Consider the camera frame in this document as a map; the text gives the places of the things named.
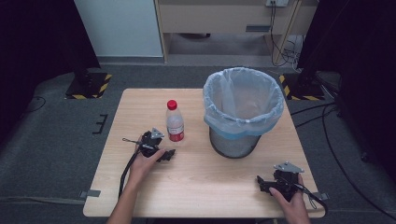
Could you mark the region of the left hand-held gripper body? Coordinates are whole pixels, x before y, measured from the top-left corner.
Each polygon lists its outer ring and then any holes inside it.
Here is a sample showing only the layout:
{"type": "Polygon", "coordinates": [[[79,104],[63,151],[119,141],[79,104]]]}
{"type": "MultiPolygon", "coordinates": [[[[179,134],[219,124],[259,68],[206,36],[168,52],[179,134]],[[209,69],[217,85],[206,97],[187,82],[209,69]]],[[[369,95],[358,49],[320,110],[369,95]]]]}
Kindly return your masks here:
{"type": "Polygon", "coordinates": [[[159,144],[163,138],[164,134],[153,128],[142,135],[138,149],[145,157],[149,158],[159,150],[159,144]]]}

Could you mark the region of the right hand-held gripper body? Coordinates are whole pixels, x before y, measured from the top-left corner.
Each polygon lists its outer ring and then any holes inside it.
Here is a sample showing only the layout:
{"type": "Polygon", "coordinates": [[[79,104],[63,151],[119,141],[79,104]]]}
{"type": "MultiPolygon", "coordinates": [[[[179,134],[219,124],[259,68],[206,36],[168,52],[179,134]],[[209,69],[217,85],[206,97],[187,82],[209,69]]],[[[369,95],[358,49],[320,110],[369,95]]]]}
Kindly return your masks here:
{"type": "Polygon", "coordinates": [[[290,202],[293,195],[297,192],[299,185],[299,174],[304,169],[285,161],[274,166],[275,188],[290,202]]]}

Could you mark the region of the clear bottle with red cap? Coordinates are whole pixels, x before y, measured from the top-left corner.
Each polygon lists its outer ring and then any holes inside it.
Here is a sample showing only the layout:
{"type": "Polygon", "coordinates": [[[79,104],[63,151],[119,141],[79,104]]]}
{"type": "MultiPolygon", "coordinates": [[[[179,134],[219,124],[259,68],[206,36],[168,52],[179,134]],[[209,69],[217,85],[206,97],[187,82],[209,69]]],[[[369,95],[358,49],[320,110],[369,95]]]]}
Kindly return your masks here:
{"type": "Polygon", "coordinates": [[[166,129],[168,138],[172,142],[179,142],[184,138],[184,119],[176,100],[169,100],[166,105],[166,129]]]}

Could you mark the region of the black mesh trash bin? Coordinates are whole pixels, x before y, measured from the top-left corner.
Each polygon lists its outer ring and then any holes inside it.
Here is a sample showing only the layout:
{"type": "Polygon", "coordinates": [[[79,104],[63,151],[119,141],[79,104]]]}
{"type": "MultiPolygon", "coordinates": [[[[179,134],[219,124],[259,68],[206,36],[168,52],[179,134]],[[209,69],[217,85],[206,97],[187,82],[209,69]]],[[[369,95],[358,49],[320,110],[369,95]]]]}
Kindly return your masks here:
{"type": "Polygon", "coordinates": [[[214,150],[229,159],[241,159],[249,155],[257,146],[260,136],[247,135],[238,139],[226,139],[209,129],[209,139],[214,150]]]}

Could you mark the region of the person's left hand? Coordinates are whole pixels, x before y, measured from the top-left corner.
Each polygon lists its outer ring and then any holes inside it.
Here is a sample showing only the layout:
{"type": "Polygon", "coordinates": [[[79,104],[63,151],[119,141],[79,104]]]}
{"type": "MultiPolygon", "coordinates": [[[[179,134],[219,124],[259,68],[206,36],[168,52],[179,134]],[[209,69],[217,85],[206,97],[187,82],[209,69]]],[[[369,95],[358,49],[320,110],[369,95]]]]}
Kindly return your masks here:
{"type": "Polygon", "coordinates": [[[142,154],[138,154],[130,167],[130,173],[128,177],[128,186],[133,186],[135,189],[143,182],[146,175],[149,173],[155,162],[162,157],[165,150],[160,149],[150,157],[145,157],[142,154]]]}

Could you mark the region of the person's right hand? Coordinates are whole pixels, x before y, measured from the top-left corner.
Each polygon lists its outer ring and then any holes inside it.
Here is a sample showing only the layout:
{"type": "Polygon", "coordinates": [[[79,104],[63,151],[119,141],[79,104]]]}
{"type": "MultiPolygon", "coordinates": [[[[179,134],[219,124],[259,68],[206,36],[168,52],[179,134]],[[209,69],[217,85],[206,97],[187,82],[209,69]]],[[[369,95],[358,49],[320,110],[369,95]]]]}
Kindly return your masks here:
{"type": "Polygon", "coordinates": [[[289,224],[311,224],[304,202],[304,195],[300,190],[293,195],[289,202],[277,189],[269,188],[269,190],[281,207],[289,224]]]}

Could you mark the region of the black stand base striped edge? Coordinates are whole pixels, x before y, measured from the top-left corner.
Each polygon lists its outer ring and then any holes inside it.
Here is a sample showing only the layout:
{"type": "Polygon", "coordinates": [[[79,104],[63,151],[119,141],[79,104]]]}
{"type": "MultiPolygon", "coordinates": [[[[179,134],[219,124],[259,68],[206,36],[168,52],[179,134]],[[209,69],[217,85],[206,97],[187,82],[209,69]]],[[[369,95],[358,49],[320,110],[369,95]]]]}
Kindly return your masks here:
{"type": "Polygon", "coordinates": [[[75,77],[65,93],[66,99],[101,98],[112,76],[108,73],[89,73],[84,78],[75,77]]]}
{"type": "Polygon", "coordinates": [[[324,99],[321,85],[302,74],[286,73],[279,77],[287,100],[318,101],[324,99]]]}

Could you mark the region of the translucent plastic bin liner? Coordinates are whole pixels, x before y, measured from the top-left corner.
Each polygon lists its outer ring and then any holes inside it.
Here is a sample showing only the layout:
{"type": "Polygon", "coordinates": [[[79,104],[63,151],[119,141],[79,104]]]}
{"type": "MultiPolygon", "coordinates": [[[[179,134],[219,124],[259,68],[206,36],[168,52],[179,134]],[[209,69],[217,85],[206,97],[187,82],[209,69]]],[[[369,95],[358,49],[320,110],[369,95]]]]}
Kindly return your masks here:
{"type": "Polygon", "coordinates": [[[270,132],[284,111],[283,92],[264,72],[234,67],[210,75],[203,87],[204,121],[225,139],[270,132]]]}

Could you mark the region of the white cabinet panel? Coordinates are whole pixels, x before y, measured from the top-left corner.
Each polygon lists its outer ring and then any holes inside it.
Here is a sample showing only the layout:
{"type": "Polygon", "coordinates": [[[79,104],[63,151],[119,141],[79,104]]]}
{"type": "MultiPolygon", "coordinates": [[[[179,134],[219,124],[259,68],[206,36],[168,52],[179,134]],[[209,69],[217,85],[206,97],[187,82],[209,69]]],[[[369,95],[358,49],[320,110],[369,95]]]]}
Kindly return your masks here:
{"type": "Polygon", "coordinates": [[[154,0],[74,0],[102,57],[162,57],[154,0]]]}

